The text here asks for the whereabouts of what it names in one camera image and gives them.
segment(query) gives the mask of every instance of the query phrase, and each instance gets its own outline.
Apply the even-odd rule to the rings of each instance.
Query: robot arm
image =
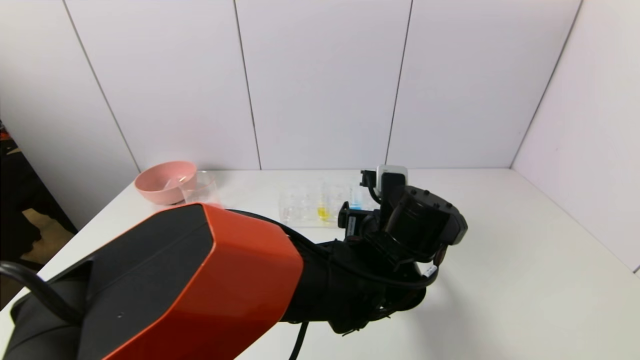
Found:
[[[16,302],[4,358],[233,359],[276,322],[323,321],[348,334],[411,309],[467,225],[394,170],[363,171],[380,209],[345,202],[342,241],[315,244],[271,219],[206,204],[155,214],[47,282],[80,324],[37,292]],[[433,264],[422,274],[417,262]]]

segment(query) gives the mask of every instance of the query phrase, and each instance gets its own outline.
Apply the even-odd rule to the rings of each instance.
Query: black cable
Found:
[[[367,186],[367,188],[369,189],[369,195],[371,195],[371,198],[373,199],[373,201],[382,205],[382,200],[380,200],[380,198],[376,195],[376,192],[373,190],[373,187]]]
[[[49,284],[31,270],[20,264],[0,261],[0,275],[16,280],[26,286],[49,311],[71,325],[82,324],[83,316],[71,307]]]
[[[293,351],[291,352],[291,356],[289,356],[289,360],[296,360],[298,358],[298,354],[300,353],[300,349],[302,348],[302,341],[304,341],[305,334],[307,333],[307,327],[309,327],[309,322],[303,322],[300,325],[298,338],[296,339],[296,344],[293,346]]]
[[[315,243],[313,243],[311,240],[307,239],[306,237],[304,237],[304,235],[300,234],[299,232],[295,231],[294,229],[291,229],[290,227],[281,224],[275,220],[272,220],[268,217],[264,217],[262,215],[258,215],[258,214],[254,214],[254,213],[250,213],[248,211],[242,211],[242,210],[235,210],[235,209],[229,209],[229,211],[233,211],[234,213],[239,213],[242,215],[246,215],[248,217],[252,217],[252,218],[257,218],[263,221],[267,221],[270,222],[272,224],[276,224],[277,226],[280,226],[280,228],[282,229],[282,231],[284,231],[284,233],[286,235],[289,236],[289,238],[292,241],[295,241],[297,243],[299,243],[300,245],[306,247],[308,250],[315,252],[316,254],[319,254],[320,256],[328,259],[328,253],[327,251],[322,248],[317,246]],[[339,268],[343,269],[344,271],[361,277],[363,279],[367,279],[369,281],[374,281],[374,282],[378,282],[380,284],[386,285],[386,286],[390,286],[393,288],[399,288],[399,289],[407,289],[407,290],[419,290],[419,289],[423,289],[426,288],[427,286],[433,284],[433,282],[436,280],[436,278],[438,277],[438,270],[435,270],[435,272],[433,272],[433,274],[431,274],[431,276],[429,277],[422,277],[421,280],[419,281],[413,281],[413,282],[407,282],[407,281],[397,281],[397,280],[392,280],[392,279],[387,279],[386,277],[380,277],[377,275],[373,275],[367,272],[363,272],[359,269],[356,268],[352,268],[349,265],[346,265],[344,263],[341,263],[340,261],[336,261],[335,259],[332,260],[334,264],[336,264],[336,266],[338,266]]]

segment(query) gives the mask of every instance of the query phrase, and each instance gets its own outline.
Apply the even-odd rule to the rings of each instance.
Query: white table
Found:
[[[281,187],[359,176],[224,171],[218,184],[227,207],[278,219]],[[409,182],[458,207],[466,237],[449,249],[419,307],[345,337],[312,323],[300,359],[640,359],[640,280],[524,178],[506,169],[411,170]],[[160,209],[127,187],[40,276],[51,278]],[[299,230],[316,242],[343,234]],[[0,354],[13,329],[12,303],[0,314]],[[288,359],[297,332],[279,323],[239,358]]]

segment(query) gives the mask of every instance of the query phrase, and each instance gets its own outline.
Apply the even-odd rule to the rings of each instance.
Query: wall seam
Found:
[[[258,131],[255,129],[255,118],[253,116],[253,103],[251,102],[251,90],[249,90],[249,76],[246,73],[246,62],[244,60],[244,47],[242,45],[242,35],[240,34],[240,19],[238,18],[238,7],[234,0],[234,11],[236,13],[236,26],[238,29],[238,40],[240,40],[240,55],[242,56],[242,66],[244,69],[244,81],[246,82],[246,93],[249,97],[249,110],[251,111],[251,123],[253,124],[253,137],[255,138],[255,150],[258,154],[258,166],[262,170],[262,161],[260,160],[260,146],[258,146]]]
[[[509,168],[513,168],[513,164],[516,162],[516,158],[518,157],[518,153],[520,152],[520,149],[522,149],[522,144],[524,143],[525,138],[527,138],[527,134],[529,133],[529,130],[531,129],[531,125],[533,124],[533,120],[536,118],[536,114],[538,113],[538,110],[540,109],[540,104],[542,104],[542,100],[545,98],[545,94],[547,93],[547,90],[549,89],[549,84],[551,84],[551,79],[554,78],[554,74],[556,73],[556,69],[558,68],[558,64],[560,63],[560,59],[562,58],[562,54],[564,53],[564,49],[566,47],[567,42],[569,42],[569,38],[571,37],[571,32],[573,31],[573,27],[575,26],[575,21],[578,19],[578,14],[580,13],[580,9],[582,8],[582,2],[584,0],[580,0],[580,4],[578,4],[578,9],[575,12],[575,15],[573,16],[573,22],[571,23],[571,27],[569,27],[569,32],[566,34],[566,38],[564,38],[564,43],[562,44],[562,49],[560,49],[560,54],[558,55],[558,59],[556,60],[556,64],[554,65],[554,69],[551,72],[551,76],[549,76],[549,80],[547,81],[547,85],[545,86],[545,91],[542,92],[542,96],[540,97],[540,101],[538,101],[538,105],[536,106],[536,111],[533,112],[533,116],[531,117],[531,121],[529,121],[529,125],[527,126],[527,130],[525,130],[524,135],[522,137],[522,139],[520,140],[520,145],[518,145],[518,150],[516,150],[516,153],[513,155],[513,160],[511,160],[511,164],[509,165]]]
[[[80,39],[80,34],[78,33],[78,30],[76,28],[76,24],[75,24],[73,18],[71,17],[71,13],[69,12],[69,7],[67,6],[67,1],[66,0],[62,0],[62,3],[65,6],[65,11],[67,12],[67,16],[69,17],[69,21],[71,22],[71,26],[74,29],[74,33],[76,34],[76,38],[78,39],[78,43],[80,44],[80,48],[82,49],[82,52],[84,54],[84,58],[86,58],[86,62],[89,64],[89,69],[91,69],[91,73],[93,74],[93,78],[95,79],[95,82],[98,84],[98,88],[100,89],[100,93],[102,94],[102,98],[104,99],[104,102],[107,104],[107,108],[109,108],[109,112],[111,113],[111,117],[113,118],[113,122],[116,124],[116,127],[118,128],[118,131],[120,132],[120,136],[122,136],[122,140],[124,141],[124,145],[127,147],[127,150],[129,151],[129,155],[131,155],[131,159],[133,160],[134,165],[136,165],[136,168],[138,169],[138,172],[140,172],[140,166],[138,166],[138,162],[136,161],[136,158],[133,156],[133,152],[131,151],[131,148],[129,147],[129,142],[127,142],[127,138],[124,136],[124,133],[122,132],[122,128],[120,127],[120,124],[118,123],[118,120],[116,119],[116,115],[113,113],[113,110],[111,109],[111,104],[109,103],[109,100],[107,100],[107,96],[104,94],[104,90],[102,89],[102,85],[100,84],[100,80],[98,80],[98,76],[95,74],[95,70],[93,69],[93,65],[91,64],[91,60],[89,60],[89,55],[86,53],[86,49],[84,48],[84,44],[82,43],[82,40]]]
[[[406,52],[406,39],[409,37],[409,25],[411,24],[411,12],[413,10],[413,0],[409,5],[409,19],[406,22],[406,32],[404,33],[404,46],[402,48],[402,58],[400,59],[400,71],[398,73],[398,84],[396,86],[396,98],[394,99],[394,110],[391,114],[391,126],[389,126],[389,140],[387,141],[387,153],[385,154],[385,165],[389,158],[389,147],[391,146],[391,134],[394,129],[394,119],[396,117],[396,105],[398,104],[398,91],[400,91],[400,79],[402,79],[402,66],[404,65],[404,53]]]

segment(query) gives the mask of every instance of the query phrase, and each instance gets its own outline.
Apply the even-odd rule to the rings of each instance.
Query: white wall panel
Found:
[[[385,161],[410,0],[237,2],[263,168]]]
[[[513,168],[640,264],[640,2],[582,4]]]
[[[62,1],[0,1],[0,102],[0,119],[76,227],[138,173]]]
[[[138,165],[259,168],[233,0],[67,0]]]
[[[414,0],[387,163],[509,167],[580,0]]]

